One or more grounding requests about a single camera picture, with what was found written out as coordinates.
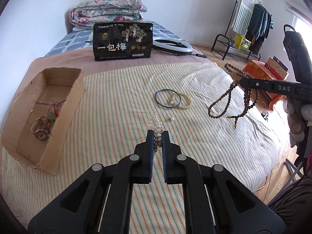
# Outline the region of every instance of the floral quilt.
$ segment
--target floral quilt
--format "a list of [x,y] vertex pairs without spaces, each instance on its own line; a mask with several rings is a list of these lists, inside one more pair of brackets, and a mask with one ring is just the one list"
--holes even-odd
[[95,23],[139,22],[146,11],[141,0],[89,0],[78,4],[69,20],[75,26],[93,29]]

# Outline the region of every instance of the striped towel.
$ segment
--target striped towel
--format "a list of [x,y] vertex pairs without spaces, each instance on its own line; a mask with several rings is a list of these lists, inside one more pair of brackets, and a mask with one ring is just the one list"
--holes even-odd
[[238,0],[231,24],[234,32],[245,36],[256,0]]
[[[3,151],[3,197],[25,226],[92,164],[115,164],[132,154],[135,145],[145,141],[146,125],[154,114],[184,154],[207,166],[224,165],[251,190],[279,155],[278,138],[256,108],[239,119],[235,130],[233,120],[208,116],[208,106],[233,81],[215,63],[137,66],[85,76],[84,81],[86,91],[67,133],[58,176],[31,169]],[[160,108],[154,94],[167,88],[187,92],[192,108]],[[228,115],[241,113],[243,97],[240,88],[232,91]],[[164,104],[168,100],[160,95]],[[226,102],[214,106],[212,114],[221,113]],[[152,183],[134,185],[132,234],[185,233],[182,186],[164,183],[162,165],[160,150],[154,157]]]

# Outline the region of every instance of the window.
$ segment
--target window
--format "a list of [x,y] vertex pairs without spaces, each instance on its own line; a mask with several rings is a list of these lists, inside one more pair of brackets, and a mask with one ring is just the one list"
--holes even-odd
[[310,59],[312,59],[312,27],[296,15],[294,16],[293,27],[296,32],[301,34],[305,46],[308,49]]

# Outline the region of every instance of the pearl bracelet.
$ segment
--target pearl bracelet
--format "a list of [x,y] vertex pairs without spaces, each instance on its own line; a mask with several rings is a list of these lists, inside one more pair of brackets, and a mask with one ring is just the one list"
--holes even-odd
[[163,132],[163,123],[159,120],[157,115],[153,115],[147,123],[147,130],[154,131],[154,151],[162,147],[161,135]]
[[[179,94],[180,96],[183,96],[183,97],[186,99],[186,101],[188,102],[188,105],[184,106],[184,105],[180,104],[180,105],[177,106],[177,108],[180,108],[180,109],[189,109],[190,107],[192,107],[192,105],[193,105],[193,100],[191,99],[190,95],[188,95],[188,94],[186,94],[186,93],[183,93],[183,92],[179,92],[178,94]],[[176,104],[178,103],[177,100],[176,100],[176,97],[177,97],[177,96],[178,96],[177,94],[173,94],[172,99],[171,99],[171,101],[170,101],[170,104],[171,104],[171,105],[176,105]]]

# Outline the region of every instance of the black package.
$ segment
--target black package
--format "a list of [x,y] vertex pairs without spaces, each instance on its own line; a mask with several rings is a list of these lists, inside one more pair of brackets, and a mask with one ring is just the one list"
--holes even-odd
[[151,23],[101,23],[93,28],[95,60],[149,58],[152,43]]

